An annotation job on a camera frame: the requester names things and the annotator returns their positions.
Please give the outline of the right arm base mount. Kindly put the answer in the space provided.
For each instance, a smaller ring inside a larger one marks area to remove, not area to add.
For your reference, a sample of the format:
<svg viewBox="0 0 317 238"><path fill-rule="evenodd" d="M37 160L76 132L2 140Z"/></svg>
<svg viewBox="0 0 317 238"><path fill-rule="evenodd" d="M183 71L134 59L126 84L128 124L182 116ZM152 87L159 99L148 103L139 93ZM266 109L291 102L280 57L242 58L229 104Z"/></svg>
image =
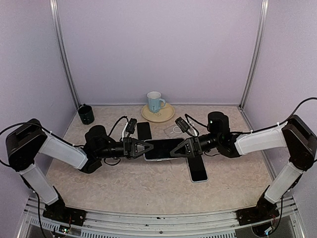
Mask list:
<svg viewBox="0 0 317 238"><path fill-rule="evenodd" d="M272 219L280 215L276 203L270 203L261 197L256 206L239 209L236 211L240 226L249 225Z"/></svg>

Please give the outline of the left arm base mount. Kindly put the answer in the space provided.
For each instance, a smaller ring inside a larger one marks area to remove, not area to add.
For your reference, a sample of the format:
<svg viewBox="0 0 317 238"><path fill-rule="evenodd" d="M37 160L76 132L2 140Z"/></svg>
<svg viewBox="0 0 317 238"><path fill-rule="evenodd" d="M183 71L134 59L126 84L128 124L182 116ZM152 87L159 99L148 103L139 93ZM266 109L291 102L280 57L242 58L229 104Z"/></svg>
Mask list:
<svg viewBox="0 0 317 238"><path fill-rule="evenodd" d="M87 212L65 206L45 206L43 217L69 225L83 226Z"/></svg>

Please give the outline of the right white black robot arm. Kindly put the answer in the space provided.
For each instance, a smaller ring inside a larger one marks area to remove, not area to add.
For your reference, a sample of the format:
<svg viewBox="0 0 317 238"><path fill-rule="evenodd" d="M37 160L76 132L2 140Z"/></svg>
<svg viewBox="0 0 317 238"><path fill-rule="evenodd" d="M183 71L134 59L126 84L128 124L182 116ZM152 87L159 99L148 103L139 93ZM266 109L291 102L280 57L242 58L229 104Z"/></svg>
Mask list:
<svg viewBox="0 0 317 238"><path fill-rule="evenodd" d="M233 132L229 119L222 112L208 114L208 134L189 137L171 150L172 157L194 158L216 148L227 158L238 158L252 152L286 147L289 161L265 190L253 209L258 220L264 220L273 211L282 196L292 188L304 172L315 163L317 137L297 115L285 122L253 132Z"/></svg>

